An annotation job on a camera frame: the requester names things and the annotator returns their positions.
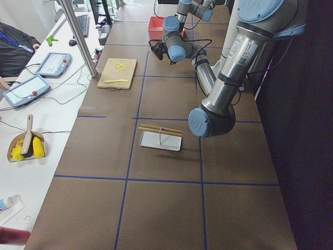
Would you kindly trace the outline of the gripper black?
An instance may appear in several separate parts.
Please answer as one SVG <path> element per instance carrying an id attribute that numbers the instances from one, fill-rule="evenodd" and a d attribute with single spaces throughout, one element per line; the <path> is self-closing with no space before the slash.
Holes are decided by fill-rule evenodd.
<path id="1" fill-rule="evenodd" d="M 165 43 L 160 44 L 160 60 L 163 60 L 163 55 L 166 55 L 168 59 L 171 60 L 168 54 L 168 48 Z"/>

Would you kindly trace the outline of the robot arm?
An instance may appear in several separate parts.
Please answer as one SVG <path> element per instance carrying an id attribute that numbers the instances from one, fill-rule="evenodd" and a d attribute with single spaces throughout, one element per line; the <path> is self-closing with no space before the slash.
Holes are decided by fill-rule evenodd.
<path id="1" fill-rule="evenodd" d="M 215 75 L 206 57 L 206 47 L 199 44 L 198 40 L 186 40 L 181 35 L 188 14 L 199 20 L 208 22 L 217 5 L 221 1 L 179 1 L 176 13 L 163 20 L 162 54 L 167 54 L 170 64 L 175 64 L 189 59 L 194 67 L 198 85 L 206 97 L 220 97 L 222 100 L 232 101 L 239 91 L 241 84 L 232 85 L 222 79 L 222 75 Z"/>
<path id="2" fill-rule="evenodd" d="M 304 33 L 307 1 L 239 1 L 237 35 L 227 59 L 200 107 L 188 117 L 195 136 L 208 138 L 228 133 L 236 117 L 232 100 L 263 45 Z"/>

